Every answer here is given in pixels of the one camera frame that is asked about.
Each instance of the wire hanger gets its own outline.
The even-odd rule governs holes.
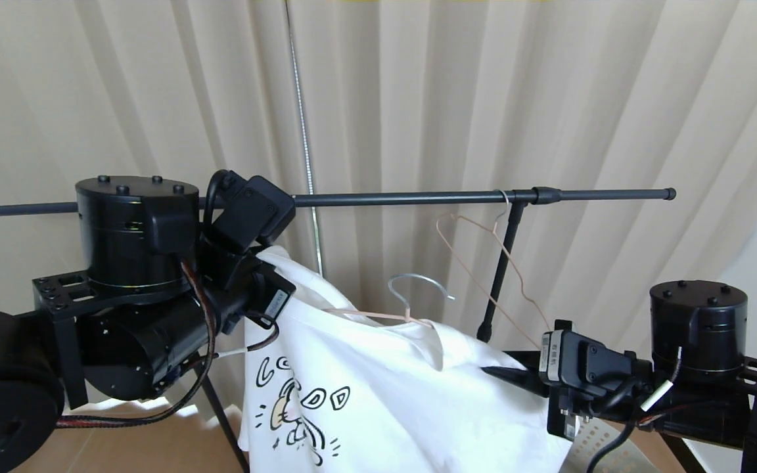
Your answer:
[[[393,275],[390,277],[390,279],[387,280],[387,289],[390,291],[390,293],[396,296],[397,299],[401,300],[402,303],[405,304],[405,315],[355,311],[354,309],[326,309],[325,311],[331,314],[364,315],[364,317],[412,321],[412,323],[418,323],[426,327],[433,327],[433,325],[430,324],[430,321],[421,321],[421,320],[415,319],[414,317],[411,317],[411,303],[409,303],[408,299],[405,299],[405,297],[403,297],[402,294],[400,294],[393,287],[393,282],[396,281],[396,279],[401,279],[401,278],[417,278],[417,279],[422,279],[423,281],[426,281],[426,282],[430,282],[436,288],[438,288],[438,290],[440,290],[440,292],[446,297],[446,299],[449,299],[449,300],[455,299],[454,296],[448,293],[448,290],[446,290],[446,288],[442,284],[440,284],[438,281],[435,281],[435,279],[429,278],[429,276],[418,275],[418,273],[402,273],[401,275]]]
[[[501,192],[502,195],[504,195],[504,210],[498,216],[496,216],[495,221],[492,224],[492,228],[485,227],[484,225],[481,225],[477,221],[473,221],[472,219],[469,219],[468,217],[464,215],[454,215],[454,214],[449,213],[449,214],[440,215],[436,219],[436,222],[435,222],[436,232],[440,234],[440,238],[444,241],[446,246],[448,246],[449,251],[451,251],[451,255],[460,263],[460,266],[462,266],[463,270],[466,271],[466,274],[472,278],[472,281],[475,282],[475,285],[477,285],[477,287],[484,294],[487,295],[490,301],[495,305],[495,308],[501,311],[501,313],[504,314],[504,317],[507,317],[507,320],[510,321],[510,323],[513,324],[514,327],[516,327],[516,330],[518,330],[518,332],[521,335],[525,336],[525,338],[527,338],[532,344],[534,344],[535,347],[539,348],[539,344],[537,344],[537,342],[531,336],[529,336],[528,333],[525,332],[525,330],[522,330],[522,327],[519,327],[519,324],[516,323],[515,320],[513,320],[513,317],[510,317],[507,311],[505,311],[504,308],[502,308],[498,304],[498,302],[495,299],[493,299],[492,296],[490,296],[490,293],[486,290],[486,288],[484,288],[484,285],[481,284],[481,282],[478,281],[477,278],[475,278],[475,276],[472,274],[472,270],[469,269],[468,266],[466,266],[466,263],[465,261],[463,261],[463,258],[460,258],[460,255],[457,254],[457,251],[454,249],[454,246],[452,246],[451,243],[448,242],[448,239],[446,238],[445,234],[442,233],[442,229],[440,228],[440,221],[446,217],[450,217],[454,221],[460,221],[461,219],[463,221],[468,221],[472,225],[475,225],[475,227],[481,228],[482,230],[486,230],[487,233],[492,235],[493,239],[495,239],[496,242],[498,242],[498,245],[501,247],[502,254],[507,255],[507,260],[510,261],[511,266],[513,266],[513,269],[516,271],[516,274],[519,276],[520,291],[522,291],[522,297],[525,300],[528,300],[528,302],[530,302],[532,305],[534,305],[534,307],[539,312],[541,319],[544,321],[545,327],[547,327],[548,330],[551,330],[551,325],[549,324],[549,321],[547,321],[545,314],[541,311],[541,308],[539,307],[537,302],[531,299],[530,297],[528,297],[527,294],[525,294],[525,279],[522,276],[522,272],[519,271],[519,267],[516,264],[516,261],[513,260],[513,255],[511,255],[510,252],[507,251],[507,248],[505,248],[504,246],[504,242],[502,242],[501,239],[498,237],[498,233],[497,233],[498,221],[508,212],[508,209],[510,209],[510,198],[507,197],[507,192],[504,192],[501,189],[496,189],[496,190]]]

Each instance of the clothing rack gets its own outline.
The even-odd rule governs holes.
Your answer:
[[[459,192],[372,192],[372,194],[308,194],[292,195],[297,207],[349,207],[349,206],[428,206],[429,204],[504,204],[505,200],[510,204],[510,213],[507,219],[507,230],[504,234],[504,248],[507,252],[513,250],[513,242],[516,239],[519,223],[522,221],[522,213],[529,204],[531,206],[543,206],[561,201],[575,200],[673,200],[676,191],[667,189],[607,189],[606,191],[562,191],[549,187],[534,187],[521,191],[459,191]],[[204,198],[200,199],[200,207],[204,205]],[[216,201],[216,208],[222,208],[223,204]],[[0,206],[0,216],[6,215],[44,215],[44,214],[67,214],[78,212],[76,202],[55,202],[48,204],[15,204],[15,206]],[[492,319],[495,315],[495,302],[501,294],[504,284],[504,276],[507,272],[509,258],[505,252],[501,252],[498,264],[495,267],[490,300],[487,302],[484,320],[478,327],[477,338],[482,342],[489,342],[492,337]],[[237,460],[244,471],[249,471],[249,466],[244,459],[241,450],[237,447],[235,434],[223,412],[223,406],[213,389],[211,382],[204,380],[204,392],[210,405],[216,411],[218,421],[225,437],[231,444]]]

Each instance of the curtain fold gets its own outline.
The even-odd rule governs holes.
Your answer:
[[[757,222],[757,3],[0,2],[0,204],[73,200],[99,173],[205,189],[216,168],[302,194],[306,144],[317,192],[675,187],[673,202],[529,206],[513,251],[547,319],[646,356],[649,287],[717,278]],[[385,282],[423,273],[457,300],[400,281],[415,317],[474,334],[486,294],[434,225],[503,210],[322,209],[327,278],[400,312]],[[442,228],[489,288],[497,242]],[[300,210],[281,242],[315,267],[312,238]],[[82,264],[71,215],[0,218],[3,311]],[[508,271],[501,305],[538,339],[518,288]],[[493,333],[532,347],[498,312]],[[241,404],[240,357],[213,380]]]

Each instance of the cartoon print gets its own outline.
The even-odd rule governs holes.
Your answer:
[[[276,377],[276,371],[273,368],[268,368],[268,365],[270,365],[270,357],[265,357],[259,365],[258,373],[256,373],[256,386],[266,386]],[[327,395],[326,389],[318,387],[310,390],[307,395],[300,398],[303,388],[300,385],[300,381],[297,381],[292,376],[288,359],[286,357],[279,357],[275,365],[280,371],[288,371],[291,377],[282,384],[282,387],[279,389],[279,397],[273,406],[271,406],[269,416],[271,431],[283,428],[282,432],[285,435],[286,446],[296,446],[297,450],[307,444],[311,449],[316,466],[323,464],[321,452],[324,452],[327,448],[331,448],[334,452],[331,456],[338,456],[336,452],[337,449],[340,449],[340,444],[337,443],[338,439],[333,438],[331,442],[327,443],[327,437],[325,437],[323,431],[315,423],[302,416],[301,407],[316,410],[327,405],[331,406],[334,411],[339,411],[349,401],[351,392],[349,386],[343,386],[335,390],[331,395]],[[267,409],[267,406],[261,404],[259,408]],[[259,413],[255,417],[264,416],[264,413]],[[260,427],[262,427],[262,422],[256,423],[256,428]],[[279,446],[280,437],[277,436],[276,441],[273,443],[273,449],[276,450]]]

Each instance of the metal hook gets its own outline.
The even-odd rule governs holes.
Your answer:
[[[507,192],[501,189],[496,189],[496,191],[501,192],[501,195],[504,196],[504,210],[495,218],[495,222],[492,224],[492,231],[495,231],[495,228],[498,227],[498,221],[510,211],[510,198],[507,197]]]
[[[402,296],[402,294],[399,294],[399,292],[397,292],[393,288],[393,282],[396,281],[396,279],[400,278],[417,278],[430,282],[431,284],[435,285],[438,290],[440,290],[440,292],[446,297],[446,299],[454,300],[454,296],[448,293],[448,291],[442,284],[440,284],[438,281],[434,281],[434,279],[429,278],[429,276],[418,275],[417,273],[402,273],[401,275],[394,275],[387,280],[387,288],[391,293],[393,293],[394,296],[397,297],[397,299],[401,300],[402,303],[405,304],[405,314],[409,314],[409,312],[411,312],[411,303],[408,302],[408,299],[405,299],[405,296]]]

